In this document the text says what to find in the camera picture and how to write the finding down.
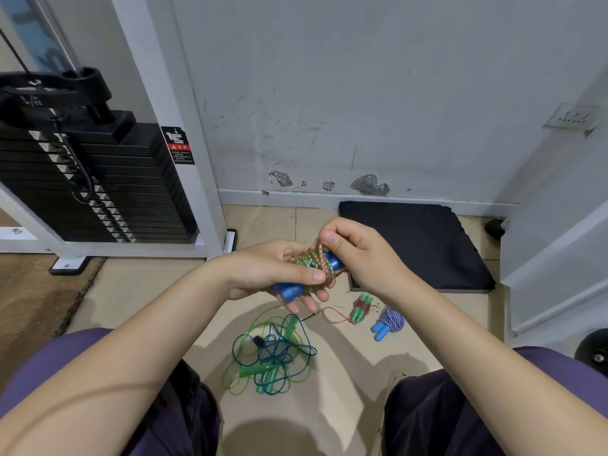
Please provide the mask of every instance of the warning sticker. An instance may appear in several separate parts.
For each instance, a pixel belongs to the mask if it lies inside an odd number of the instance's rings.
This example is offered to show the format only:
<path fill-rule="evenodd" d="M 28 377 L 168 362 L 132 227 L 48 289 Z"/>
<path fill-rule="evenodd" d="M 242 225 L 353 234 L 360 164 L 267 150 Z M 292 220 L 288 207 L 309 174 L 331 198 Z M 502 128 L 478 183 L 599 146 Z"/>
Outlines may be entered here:
<path fill-rule="evenodd" d="M 186 133 L 180 127 L 161 126 L 162 134 L 167 141 L 169 152 L 176 165 L 194 165 L 190 144 Z"/>

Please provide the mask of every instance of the blue jump rope handle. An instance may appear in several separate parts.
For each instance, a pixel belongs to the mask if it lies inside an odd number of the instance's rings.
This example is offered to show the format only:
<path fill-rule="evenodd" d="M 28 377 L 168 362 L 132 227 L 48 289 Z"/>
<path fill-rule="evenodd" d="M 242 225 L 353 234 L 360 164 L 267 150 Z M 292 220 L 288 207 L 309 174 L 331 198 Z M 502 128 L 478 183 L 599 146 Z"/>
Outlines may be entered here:
<path fill-rule="evenodd" d="M 383 322 L 377 322 L 371 328 L 371 330 L 376 333 L 374 339 L 378 342 L 382 341 L 382 339 L 384 339 L 384 336 L 390 333 L 390 327 L 388 325 L 385 325 Z"/>
<path fill-rule="evenodd" d="M 334 269 L 334 272 L 345 267 L 342 261 L 331 251 L 325 253 L 325 258 L 330 263 L 331 268 Z M 283 303 L 292 302 L 295 298 L 300 297 L 306 292 L 306 287 L 299 283 L 277 283 L 273 285 L 272 289 L 277 292 L 277 298 Z"/>

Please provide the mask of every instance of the electrical outlet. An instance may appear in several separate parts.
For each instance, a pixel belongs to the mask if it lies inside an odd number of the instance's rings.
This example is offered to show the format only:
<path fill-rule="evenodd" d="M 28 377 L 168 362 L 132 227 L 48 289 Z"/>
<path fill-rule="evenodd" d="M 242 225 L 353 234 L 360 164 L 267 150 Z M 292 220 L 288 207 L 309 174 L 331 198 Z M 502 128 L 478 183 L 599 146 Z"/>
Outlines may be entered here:
<path fill-rule="evenodd" d="M 544 126 L 566 130 L 586 130 L 597 120 L 601 111 L 602 109 L 596 106 L 561 103 Z"/>

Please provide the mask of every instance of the forearm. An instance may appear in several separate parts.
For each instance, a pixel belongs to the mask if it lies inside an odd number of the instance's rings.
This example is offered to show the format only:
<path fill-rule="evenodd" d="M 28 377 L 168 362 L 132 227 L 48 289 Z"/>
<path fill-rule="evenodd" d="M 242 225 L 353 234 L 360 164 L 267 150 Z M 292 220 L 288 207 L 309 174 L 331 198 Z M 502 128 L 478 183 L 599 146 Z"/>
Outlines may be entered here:
<path fill-rule="evenodd" d="M 226 291 L 214 261 L 191 270 L 7 414 L 0 454 L 119 454 Z"/>
<path fill-rule="evenodd" d="M 512 455 L 604 454 L 608 421 L 406 273 L 388 295 Z"/>

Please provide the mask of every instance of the metal rod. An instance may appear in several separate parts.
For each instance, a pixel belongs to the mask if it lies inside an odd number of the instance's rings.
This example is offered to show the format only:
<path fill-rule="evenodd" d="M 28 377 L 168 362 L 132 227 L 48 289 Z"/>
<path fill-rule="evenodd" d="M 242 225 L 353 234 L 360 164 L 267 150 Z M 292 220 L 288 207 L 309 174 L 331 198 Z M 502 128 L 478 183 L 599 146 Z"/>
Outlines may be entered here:
<path fill-rule="evenodd" d="M 74 52 L 72 45 L 67 40 L 66 34 L 61 29 L 61 25 L 57 21 L 55 17 L 55 13 L 53 9 L 50 7 L 50 4 L 47 0 L 31 0 L 31 6 L 38 11 L 41 19 L 44 20 L 46 25 L 49 28 L 49 33 L 53 36 L 57 46 L 59 46 L 61 52 L 63 53 L 67 63 L 70 68 L 76 75 L 80 75 L 82 71 L 82 65 Z"/>

